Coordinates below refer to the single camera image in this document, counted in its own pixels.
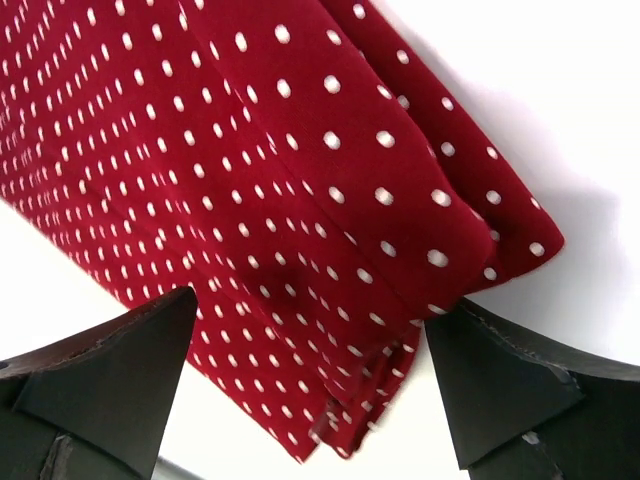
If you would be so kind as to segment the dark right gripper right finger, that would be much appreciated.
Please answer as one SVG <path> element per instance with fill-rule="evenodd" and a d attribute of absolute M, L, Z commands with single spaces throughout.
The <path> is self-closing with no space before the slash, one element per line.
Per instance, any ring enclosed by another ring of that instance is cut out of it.
<path fill-rule="evenodd" d="M 461 469 L 472 479 L 636 480 L 639 368 L 464 300 L 426 324 Z"/>

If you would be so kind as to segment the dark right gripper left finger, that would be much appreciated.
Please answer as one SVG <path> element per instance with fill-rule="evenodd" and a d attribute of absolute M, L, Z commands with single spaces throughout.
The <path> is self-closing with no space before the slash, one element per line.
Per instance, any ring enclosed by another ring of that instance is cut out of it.
<path fill-rule="evenodd" d="M 197 308 L 179 287 L 2 361 L 2 478 L 151 478 Z"/>

